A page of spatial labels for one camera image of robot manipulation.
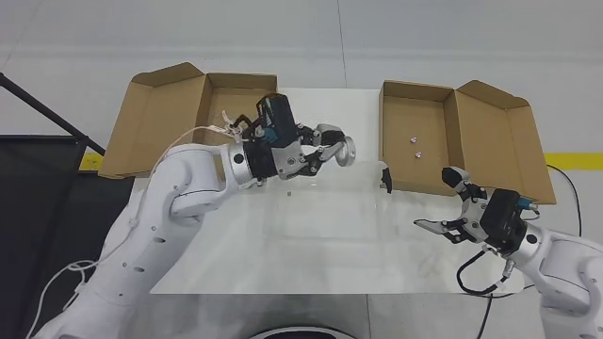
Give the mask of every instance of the cardboard flap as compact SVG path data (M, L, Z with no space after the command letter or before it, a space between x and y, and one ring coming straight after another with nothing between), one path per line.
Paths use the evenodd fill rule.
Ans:
M385 80L383 95L443 103L454 89L404 81Z
M467 96L471 96L502 109L530 106L528 101L523 98L515 97L506 91L489 86L479 80L472 80L457 90L462 94L466 94Z
M538 137L536 122L531 107L518 107L507 111L515 156L519 166L524 189L523 195L536 199L539 204L555 204L555 190L550 182L543 147Z
M276 91L276 75L259 73L209 73L213 88L265 89Z
M139 73L134 76L132 82L157 88L203 75L204 73L197 69L197 67L185 62L152 73Z

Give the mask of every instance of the cardboard box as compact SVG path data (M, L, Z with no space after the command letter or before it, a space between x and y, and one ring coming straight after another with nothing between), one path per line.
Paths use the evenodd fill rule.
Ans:
M458 89L385 81L379 112L379 153L394 189L452 196L441 171L455 166L477 185L556 203L526 100L477 80Z
M255 104L276 89L275 75L205 74L190 63L139 73L125 93L99 174L109 178L144 176L186 130L223 126L222 110L232 119L240 114L254 119ZM198 130L181 143L230 141L221 134Z

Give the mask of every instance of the white mechanical part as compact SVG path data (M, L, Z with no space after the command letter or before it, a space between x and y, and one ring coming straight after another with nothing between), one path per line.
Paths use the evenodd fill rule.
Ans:
M494 204L493 197L488 197L482 187L471 184L469 173L463 169L448 168L448 179L444 177L443 172L444 182L463 199L462 214L453 221L420 219L415 224L444 235L452 243L496 239L483 229L481 222L487 207ZM530 203L529 210L537 209L537 205ZM507 260L503 276L508 278L513 268L517 268L533 281L542 295L540 315L546 338L603 338L603 247L578 236L519 220L525 223L527 230L516 250L503 253L502 257ZM504 223L503 229L512 231L513 222Z
M253 180L246 162L231 164L233 154L244 155L240 143L172 148L146 192L137 193L111 227L103 261L77 299L34 338L119 338L139 299L184 253L205 214ZM214 155L222 159L225 186L220 186Z
M528 223L519 250L507 258L542 294L547 339L603 337L603 247Z

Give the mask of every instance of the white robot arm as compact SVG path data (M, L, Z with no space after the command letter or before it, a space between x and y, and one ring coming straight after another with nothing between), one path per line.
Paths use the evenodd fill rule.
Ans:
M79 287L78 297L35 338L120 338L140 298L185 252L205 215L240 188L274 175L282 179L316 175L331 157L340 166L353 162L350 137L331 125L312 130L296 124L284 95L267 96L257 108L256 121L241 116L233 123L234 127L242 121L248 124L242 142L187 144L167 152L147 188L132 198L111 227L96 270ZM302 145L318 150L305 155ZM221 158L225 183L219 181L216 155Z
M459 168L444 168L442 179L463 200L462 214L453 221L417 220L415 224L442 234L457 244L485 242L507 260L499 282L483 291L466 288L461 272L485 254L481 251L457 273L461 288L473 295L497 289L514 268L522 271L542 295L540 315L547 339L603 337L603 247L587 239L539 228L520 217L538 207L516 191L485 189L472 184Z

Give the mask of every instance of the white table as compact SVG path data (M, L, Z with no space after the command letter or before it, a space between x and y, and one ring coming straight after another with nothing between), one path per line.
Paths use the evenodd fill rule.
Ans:
M296 121L311 127L318 122L340 126L353 137L357 160L377 160L377 90L280 91L289 97ZM135 190L145 183L137 180ZM388 208L385 211L391 219L391 236L386 241L369 242L345 238L282 239L270 235L273 221L278 218L274 216L278 213L266 209L270 196L261 189L244 191L209 214L183 257L153 293L458 293L461 290L456 283L456 270L481 249L471 243L452 245L443 236L413 224L416 218L457 218L461 210L458 198L401 191L387 195L379 191L379 202ZM358 233L363 229L358 227L362 220L338 219L325 224L324 220L314 222L312 218L316 216L308 215L304 225L309 227L304 230ZM464 272L464 283L482 289L500 279L503 266L501 259L488 254ZM506 282L506 292L518 292L523 286L523 276L516 271Z

